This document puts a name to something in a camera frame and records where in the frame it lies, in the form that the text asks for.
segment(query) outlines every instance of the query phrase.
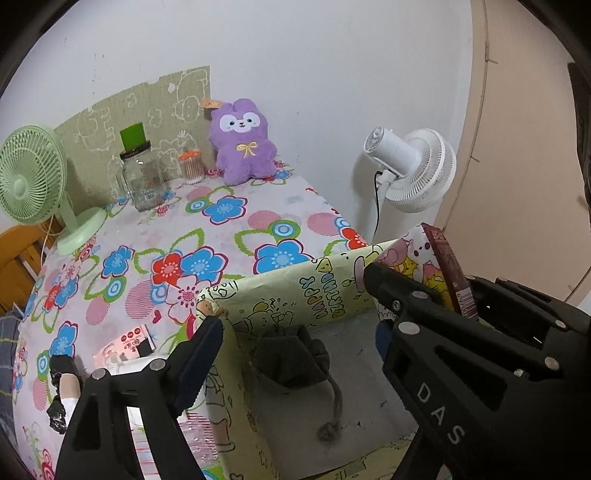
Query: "wooden chair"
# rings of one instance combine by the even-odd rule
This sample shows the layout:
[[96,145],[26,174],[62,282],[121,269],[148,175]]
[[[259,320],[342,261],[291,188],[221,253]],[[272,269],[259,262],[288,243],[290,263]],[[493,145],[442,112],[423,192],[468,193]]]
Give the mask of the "wooden chair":
[[[41,225],[17,225],[0,233],[0,314],[12,310],[16,303],[24,310],[35,284],[35,278],[24,267],[26,262],[35,274],[41,271],[41,246],[48,231],[49,221]],[[51,233],[59,233],[56,221]],[[51,248],[56,240],[48,236],[46,246]]]

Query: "fan base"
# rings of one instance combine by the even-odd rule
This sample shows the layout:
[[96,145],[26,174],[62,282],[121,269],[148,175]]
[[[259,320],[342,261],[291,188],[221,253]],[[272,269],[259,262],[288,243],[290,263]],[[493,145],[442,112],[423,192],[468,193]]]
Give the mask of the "fan base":
[[60,255],[70,255],[84,245],[105,223],[107,212],[98,207],[92,207],[76,216],[79,227],[70,232],[64,228],[57,239],[57,252]]

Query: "orange lid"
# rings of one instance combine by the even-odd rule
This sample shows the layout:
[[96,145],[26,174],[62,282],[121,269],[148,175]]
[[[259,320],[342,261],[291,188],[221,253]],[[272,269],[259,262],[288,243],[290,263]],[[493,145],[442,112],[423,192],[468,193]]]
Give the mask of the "orange lid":
[[198,157],[199,155],[201,155],[201,153],[201,150],[185,150],[178,156],[178,159],[180,161],[188,160],[189,158]]

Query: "orange tag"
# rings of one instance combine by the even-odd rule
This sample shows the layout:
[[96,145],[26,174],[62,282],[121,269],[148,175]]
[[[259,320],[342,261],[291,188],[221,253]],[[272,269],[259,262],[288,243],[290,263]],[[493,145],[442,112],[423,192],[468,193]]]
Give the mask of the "orange tag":
[[203,108],[220,108],[224,102],[221,102],[220,100],[213,100],[211,98],[202,98],[199,103],[201,103],[201,106]]

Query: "small card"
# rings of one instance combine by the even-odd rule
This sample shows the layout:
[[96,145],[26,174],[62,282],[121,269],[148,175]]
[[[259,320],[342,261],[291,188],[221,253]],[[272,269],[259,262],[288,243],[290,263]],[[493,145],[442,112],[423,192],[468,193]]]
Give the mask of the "small card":
[[150,338],[146,325],[138,325],[128,332],[122,333],[108,345],[105,345],[93,357],[95,368],[108,368],[119,365],[127,360],[139,358],[139,344],[144,340],[149,341],[152,351],[155,350],[154,342]]
[[202,98],[201,100],[199,100],[199,103],[201,103],[201,107],[202,108],[220,108],[224,102],[220,101],[220,100],[213,100],[211,98]]

